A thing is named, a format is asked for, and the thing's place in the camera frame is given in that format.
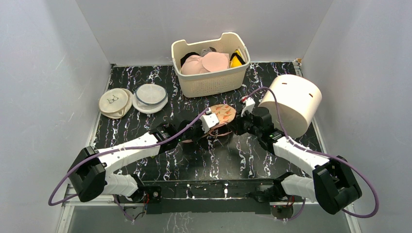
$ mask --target black wire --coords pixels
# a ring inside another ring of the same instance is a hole
[[[140,212],[140,213],[135,217],[134,220],[136,220],[136,218],[138,218],[141,214],[144,214],[144,211],[143,211],[143,212]]]

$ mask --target pink fabric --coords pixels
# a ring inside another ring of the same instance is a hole
[[[229,68],[229,54],[209,52],[204,57],[192,55],[182,66],[182,74],[202,74]]]

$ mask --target white wall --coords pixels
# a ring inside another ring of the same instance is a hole
[[[112,64],[171,64],[171,44],[236,32],[252,61],[305,54],[332,0],[77,0]]]
[[[0,1],[1,232],[54,232],[110,64],[74,0]],[[62,188],[58,198],[62,197]]]
[[[359,220],[364,233],[411,232],[411,12],[410,0],[335,0],[303,59],[322,91],[316,117],[328,152],[378,190],[378,214]],[[373,199],[362,189],[355,210],[367,214]]]

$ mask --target beige plastic basket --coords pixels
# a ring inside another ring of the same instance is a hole
[[[239,50],[246,64],[218,72],[184,75],[180,72],[180,59],[189,52],[197,52],[207,47],[214,47],[217,52],[229,53]],[[179,40],[172,44],[174,69],[179,78],[180,87],[186,97],[209,96],[238,89],[242,86],[246,69],[249,67],[249,52],[236,33],[223,33],[219,39],[188,44]]]

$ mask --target robotic arm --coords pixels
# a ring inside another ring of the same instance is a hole
[[[256,196],[260,195],[265,196],[264,200],[274,200],[287,195],[296,195],[318,201],[325,211],[335,214],[361,197],[361,189],[348,166],[296,148],[283,132],[274,128],[266,108],[254,108],[255,102],[251,98],[244,103],[244,109],[237,112],[235,119],[227,125],[228,128],[237,135],[244,133],[255,135],[265,150],[291,161],[312,177],[299,177],[290,172],[285,173],[273,180],[271,187],[264,191],[247,193],[244,198],[256,199]],[[159,186],[145,186],[137,175],[117,175],[113,172],[137,160],[174,149],[181,140],[198,140],[210,128],[218,125],[219,120],[209,109],[183,134],[167,143],[151,147],[151,145],[172,138],[187,124],[188,121],[182,121],[179,125],[167,123],[150,130],[137,139],[115,147],[96,151],[91,147],[84,148],[70,169],[97,153],[109,150],[113,152],[90,160],[69,176],[80,201],[90,201],[100,194],[114,194],[125,196],[133,202],[142,201],[145,196],[149,198],[150,203],[160,202],[161,188]],[[125,148],[128,147],[144,147],[145,149],[126,150]]]

